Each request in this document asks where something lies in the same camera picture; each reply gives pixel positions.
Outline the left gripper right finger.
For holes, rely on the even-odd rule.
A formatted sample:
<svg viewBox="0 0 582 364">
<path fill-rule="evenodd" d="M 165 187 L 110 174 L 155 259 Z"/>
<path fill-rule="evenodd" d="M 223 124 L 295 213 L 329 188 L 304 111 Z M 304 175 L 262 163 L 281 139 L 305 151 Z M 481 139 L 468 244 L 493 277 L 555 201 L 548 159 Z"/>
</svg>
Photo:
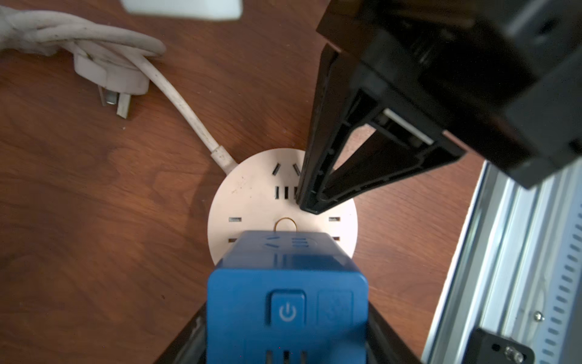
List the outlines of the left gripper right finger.
<svg viewBox="0 0 582 364">
<path fill-rule="evenodd" d="M 374 305 L 368 303 L 367 364 L 421 364 Z"/>
</svg>

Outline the round white socket base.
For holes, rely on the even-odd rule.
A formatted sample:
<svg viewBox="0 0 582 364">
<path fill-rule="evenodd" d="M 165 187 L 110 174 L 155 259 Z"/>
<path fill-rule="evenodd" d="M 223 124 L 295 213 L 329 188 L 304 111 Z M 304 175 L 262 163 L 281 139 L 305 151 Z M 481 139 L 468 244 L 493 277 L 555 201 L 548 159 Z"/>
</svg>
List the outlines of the round white socket base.
<svg viewBox="0 0 582 364">
<path fill-rule="evenodd" d="M 208 221 L 209 251 L 218 264 L 245 231 L 326 233 L 353 257 L 358 216 L 353 200 L 314 215 L 296 202 L 305 153 L 280 148 L 241 162 L 222 182 Z"/>
</svg>

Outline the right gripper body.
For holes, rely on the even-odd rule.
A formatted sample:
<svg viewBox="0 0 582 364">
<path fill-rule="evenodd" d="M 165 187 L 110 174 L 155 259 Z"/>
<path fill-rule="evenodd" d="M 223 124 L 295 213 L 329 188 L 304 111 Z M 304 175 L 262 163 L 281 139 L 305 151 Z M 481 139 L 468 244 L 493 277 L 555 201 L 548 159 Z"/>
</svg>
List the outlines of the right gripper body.
<svg viewBox="0 0 582 364">
<path fill-rule="evenodd" d="M 525 188 L 581 158 L 579 1 L 332 1 L 318 33 L 429 143 L 440 133 Z"/>
</svg>

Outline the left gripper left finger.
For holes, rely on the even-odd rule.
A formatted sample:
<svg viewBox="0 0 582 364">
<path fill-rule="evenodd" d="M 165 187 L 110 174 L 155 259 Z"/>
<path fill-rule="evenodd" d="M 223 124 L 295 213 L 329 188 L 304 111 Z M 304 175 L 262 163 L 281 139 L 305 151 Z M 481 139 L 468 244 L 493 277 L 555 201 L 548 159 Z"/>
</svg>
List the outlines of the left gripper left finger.
<svg viewBox="0 0 582 364">
<path fill-rule="evenodd" d="M 204 304 L 156 359 L 155 364 L 206 363 L 207 328 L 207 306 Z"/>
</svg>

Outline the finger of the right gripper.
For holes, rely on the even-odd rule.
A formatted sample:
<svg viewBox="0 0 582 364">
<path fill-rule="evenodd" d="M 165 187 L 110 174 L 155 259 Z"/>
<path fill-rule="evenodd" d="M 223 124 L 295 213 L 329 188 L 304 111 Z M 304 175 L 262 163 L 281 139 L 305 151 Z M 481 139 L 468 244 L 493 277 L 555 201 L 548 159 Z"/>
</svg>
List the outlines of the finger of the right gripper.
<svg viewBox="0 0 582 364">
<path fill-rule="evenodd" d="M 442 134 L 429 143 L 396 122 L 369 124 L 374 132 L 339 167 L 335 163 L 360 127 L 342 122 L 313 140 L 313 213 L 319 215 L 360 194 L 457 162 L 465 150 Z"/>
<path fill-rule="evenodd" d="M 321 53 L 309 141 L 296 193 L 296 202 L 305 212 L 321 214 L 382 185 L 379 136 L 365 142 L 344 166 L 333 169 L 353 131 L 371 124 L 380 113 L 379 101 L 359 84 L 352 84 L 361 69 L 359 61 L 331 45 Z"/>
</svg>

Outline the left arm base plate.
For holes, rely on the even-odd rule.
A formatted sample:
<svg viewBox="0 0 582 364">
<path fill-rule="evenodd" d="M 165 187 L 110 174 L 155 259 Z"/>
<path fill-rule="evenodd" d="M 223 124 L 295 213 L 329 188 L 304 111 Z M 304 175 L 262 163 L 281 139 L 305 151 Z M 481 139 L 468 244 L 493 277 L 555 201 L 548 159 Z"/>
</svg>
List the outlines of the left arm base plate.
<svg viewBox="0 0 582 364">
<path fill-rule="evenodd" d="M 530 347 L 483 329 L 471 332 L 462 364 L 534 364 Z"/>
</svg>

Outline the blue cube adapter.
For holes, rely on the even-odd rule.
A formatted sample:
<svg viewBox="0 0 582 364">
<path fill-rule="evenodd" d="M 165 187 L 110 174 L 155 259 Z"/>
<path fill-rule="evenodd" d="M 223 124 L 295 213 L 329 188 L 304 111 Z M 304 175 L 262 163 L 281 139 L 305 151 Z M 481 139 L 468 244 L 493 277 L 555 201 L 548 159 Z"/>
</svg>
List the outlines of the blue cube adapter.
<svg viewBox="0 0 582 364">
<path fill-rule="evenodd" d="M 364 363 L 368 281 L 325 233 L 247 231 L 210 275 L 209 363 Z"/>
</svg>

